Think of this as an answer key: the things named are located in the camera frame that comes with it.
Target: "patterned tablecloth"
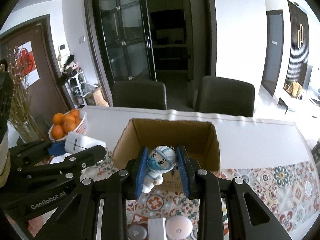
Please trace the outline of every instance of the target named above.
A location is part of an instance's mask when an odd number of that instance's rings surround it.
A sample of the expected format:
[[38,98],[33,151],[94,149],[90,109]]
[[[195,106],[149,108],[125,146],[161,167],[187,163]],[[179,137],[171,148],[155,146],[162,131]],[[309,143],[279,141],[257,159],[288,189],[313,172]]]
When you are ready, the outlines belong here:
[[[108,178],[117,171],[110,156],[95,169],[98,170],[94,180]],[[295,230],[319,210],[319,191],[317,170],[310,162],[288,166],[221,169],[218,177],[232,180],[241,177],[268,206],[279,222],[288,231]],[[228,237],[227,209],[222,199],[224,218],[224,235]],[[199,219],[199,200],[188,200],[183,193],[157,190],[142,194],[138,201],[127,200],[127,223],[147,226],[148,218],[182,215],[193,223],[192,234],[188,240],[195,240]],[[101,228],[102,209],[98,228]]]

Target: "white basket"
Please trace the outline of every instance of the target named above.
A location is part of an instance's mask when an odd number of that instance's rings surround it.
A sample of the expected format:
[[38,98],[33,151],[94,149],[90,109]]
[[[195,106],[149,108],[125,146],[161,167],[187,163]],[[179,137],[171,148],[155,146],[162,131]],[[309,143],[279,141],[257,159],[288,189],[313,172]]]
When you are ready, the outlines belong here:
[[[82,110],[82,109],[78,109],[79,110],[79,112],[80,112],[80,118],[82,119],[82,121],[81,121],[81,123],[76,127],[76,129],[74,129],[73,130],[73,132],[75,132],[75,133],[80,133],[80,134],[85,134],[86,132],[87,132],[87,129],[88,129],[88,120],[87,120],[87,113],[84,111],[84,110]],[[49,139],[51,140],[51,141],[63,141],[63,140],[65,140],[66,138],[67,138],[67,136],[65,136],[65,137],[63,137],[63,138],[61,138],[61,139],[59,139],[59,140],[55,140],[53,137],[52,137],[52,135],[51,135],[51,130],[52,130],[52,128],[54,127],[54,125],[52,125],[51,126],[51,128],[50,128],[50,130],[49,130]]]

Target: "dining chair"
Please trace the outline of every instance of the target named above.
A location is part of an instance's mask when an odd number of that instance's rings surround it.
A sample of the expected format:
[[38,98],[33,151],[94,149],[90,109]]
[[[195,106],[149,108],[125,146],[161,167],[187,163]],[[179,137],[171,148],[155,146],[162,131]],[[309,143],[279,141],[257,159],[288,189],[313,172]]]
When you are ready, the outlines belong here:
[[196,112],[252,117],[254,86],[247,82],[205,76],[199,85]]
[[151,80],[116,81],[113,106],[167,110],[165,85]]

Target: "cardboard carton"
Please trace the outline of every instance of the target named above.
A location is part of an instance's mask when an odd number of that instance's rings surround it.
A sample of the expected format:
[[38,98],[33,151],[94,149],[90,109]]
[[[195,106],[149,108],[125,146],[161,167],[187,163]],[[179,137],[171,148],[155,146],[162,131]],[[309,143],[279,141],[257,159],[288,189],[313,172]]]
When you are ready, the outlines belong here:
[[[211,122],[131,119],[113,152],[113,162],[124,169],[129,160],[138,156],[141,146],[149,151],[160,145],[177,147],[184,144],[189,157],[201,168],[211,172],[220,169],[220,151],[215,127]],[[164,181],[156,188],[182,192],[179,170],[163,174]]]
[[107,102],[106,100],[103,99],[103,100],[98,104],[98,106],[109,107],[109,104],[108,104],[108,102]]
[[97,106],[104,100],[101,88],[102,86],[97,88],[91,94],[85,96],[85,101],[87,102],[87,105]]

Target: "toy figurine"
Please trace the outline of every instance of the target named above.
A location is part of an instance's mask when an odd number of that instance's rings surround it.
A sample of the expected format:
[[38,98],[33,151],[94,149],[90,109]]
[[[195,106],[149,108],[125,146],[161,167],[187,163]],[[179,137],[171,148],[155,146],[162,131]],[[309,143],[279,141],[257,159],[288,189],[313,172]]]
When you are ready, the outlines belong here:
[[167,146],[154,149],[147,160],[147,173],[144,179],[144,193],[149,193],[154,185],[162,184],[162,174],[173,169],[177,163],[175,152]]

